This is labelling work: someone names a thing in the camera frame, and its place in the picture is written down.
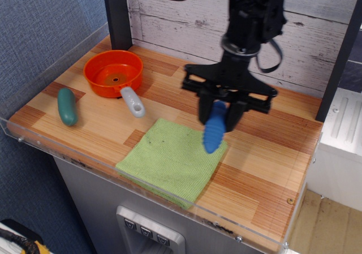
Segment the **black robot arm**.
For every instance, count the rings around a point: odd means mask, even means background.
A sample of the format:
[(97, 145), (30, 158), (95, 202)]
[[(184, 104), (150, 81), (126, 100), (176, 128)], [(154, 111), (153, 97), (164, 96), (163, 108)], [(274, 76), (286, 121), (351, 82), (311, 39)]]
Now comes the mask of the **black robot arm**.
[(230, 0), (229, 27), (223, 35), (222, 59), (219, 63), (185, 66), (183, 89), (199, 97), (199, 120), (205, 124), (215, 101), (228, 102), (226, 130), (232, 131), (249, 110), (268, 113), (278, 92), (251, 75), (250, 60), (258, 56), (261, 45), (271, 43), (282, 34), (287, 20), (283, 14), (285, 0)]

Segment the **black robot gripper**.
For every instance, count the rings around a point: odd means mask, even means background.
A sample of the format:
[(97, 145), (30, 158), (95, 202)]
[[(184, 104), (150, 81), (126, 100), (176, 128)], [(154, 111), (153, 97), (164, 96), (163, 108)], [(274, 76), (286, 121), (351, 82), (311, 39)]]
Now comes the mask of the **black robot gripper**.
[(250, 73), (250, 60), (250, 57), (225, 51), (222, 60), (216, 64), (185, 66), (182, 88), (197, 93), (202, 124), (208, 121), (214, 100), (229, 103), (225, 118), (227, 132), (234, 130), (246, 111), (270, 111), (277, 91)]

